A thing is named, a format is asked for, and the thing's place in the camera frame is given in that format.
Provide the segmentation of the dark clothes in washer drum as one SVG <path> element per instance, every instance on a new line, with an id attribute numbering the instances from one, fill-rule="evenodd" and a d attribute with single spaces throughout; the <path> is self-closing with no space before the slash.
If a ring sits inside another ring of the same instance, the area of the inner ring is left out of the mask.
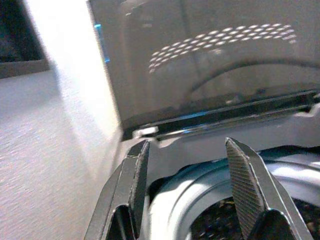
<path id="1" fill-rule="evenodd" d="M 320 206 L 292 199 L 314 240 L 320 240 Z M 190 227 L 192 240 L 244 240 L 232 197 L 205 209 Z"/>

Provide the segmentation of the dark tinted washer lid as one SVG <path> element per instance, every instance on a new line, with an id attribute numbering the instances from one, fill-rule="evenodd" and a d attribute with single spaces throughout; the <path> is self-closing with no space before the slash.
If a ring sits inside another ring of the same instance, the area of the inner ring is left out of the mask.
<path id="1" fill-rule="evenodd" d="M 320 93 L 320 0 L 89 0 L 123 138 Z"/>

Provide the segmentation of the grey top-loading washing machine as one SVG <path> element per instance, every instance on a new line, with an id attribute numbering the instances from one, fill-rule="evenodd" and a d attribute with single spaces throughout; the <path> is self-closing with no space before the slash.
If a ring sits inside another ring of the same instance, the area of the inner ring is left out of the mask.
<path id="1" fill-rule="evenodd" d="M 203 100 L 212 110 L 169 117 L 135 114 L 137 97 L 116 97 L 123 140 L 150 141 L 138 240 L 192 240 L 208 207 L 232 197 L 225 138 L 248 144 L 290 196 L 320 207 L 320 85 L 268 96 L 238 92 Z"/>

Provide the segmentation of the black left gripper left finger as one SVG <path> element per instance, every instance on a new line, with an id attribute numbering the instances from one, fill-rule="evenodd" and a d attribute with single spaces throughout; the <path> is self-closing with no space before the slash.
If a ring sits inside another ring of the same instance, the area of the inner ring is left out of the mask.
<path id="1" fill-rule="evenodd" d="M 150 142 L 133 145 L 103 186 L 83 240 L 138 240 Z"/>

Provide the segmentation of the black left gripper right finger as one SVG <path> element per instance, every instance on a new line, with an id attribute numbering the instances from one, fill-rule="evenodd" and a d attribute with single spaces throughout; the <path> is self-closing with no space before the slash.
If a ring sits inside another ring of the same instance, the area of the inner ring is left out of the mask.
<path id="1" fill-rule="evenodd" d="M 312 240 L 294 201 L 261 156 L 225 139 L 235 209 L 244 240 Z"/>

